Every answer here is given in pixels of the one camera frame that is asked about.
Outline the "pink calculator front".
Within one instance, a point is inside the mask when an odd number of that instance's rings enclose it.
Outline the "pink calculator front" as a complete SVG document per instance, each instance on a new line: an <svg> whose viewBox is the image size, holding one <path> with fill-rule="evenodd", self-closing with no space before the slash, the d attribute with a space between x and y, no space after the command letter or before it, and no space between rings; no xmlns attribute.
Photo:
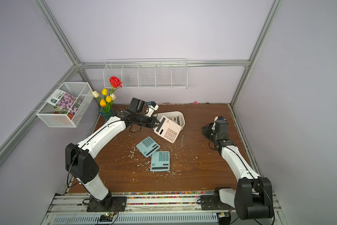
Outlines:
<svg viewBox="0 0 337 225"><path fill-rule="evenodd" d="M174 143L181 131L181 126L168 117L162 116L157 127L155 127L153 131L163 139L169 141L170 143Z"/></svg>

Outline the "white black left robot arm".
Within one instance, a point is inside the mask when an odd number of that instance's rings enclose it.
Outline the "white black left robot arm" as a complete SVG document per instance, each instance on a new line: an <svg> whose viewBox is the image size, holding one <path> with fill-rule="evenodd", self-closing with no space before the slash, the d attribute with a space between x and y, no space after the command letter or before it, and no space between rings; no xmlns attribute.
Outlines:
<svg viewBox="0 0 337 225"><path fill-rule="evenodd" d="M112 198L112 193L99 176L95 158L116 135L131 125L155 128L159 121L154 114L159 105L133 98L125 110L118 110L98 130L78 144L70 143L65 148L65 169L88 191L89 199L83 200L88 212L124 211L127 199Z"/></svg>

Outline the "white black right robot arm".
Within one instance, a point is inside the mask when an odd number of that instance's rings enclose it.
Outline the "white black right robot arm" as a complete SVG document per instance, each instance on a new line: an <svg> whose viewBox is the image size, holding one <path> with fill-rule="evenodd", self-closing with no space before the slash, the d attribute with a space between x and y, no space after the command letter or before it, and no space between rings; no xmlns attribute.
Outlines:
<svg viewBox="0 0 337 225"><path fill-rule="evenodd" d="M202 210L235 209L238 218L274 218L271 181L256 173L241 155L237 145L229 138L228 122L218 116L202 128L202 135L214 145L214 150L228 163L238 184L236 189L216 188L213 195L201 196Z"/></svg>

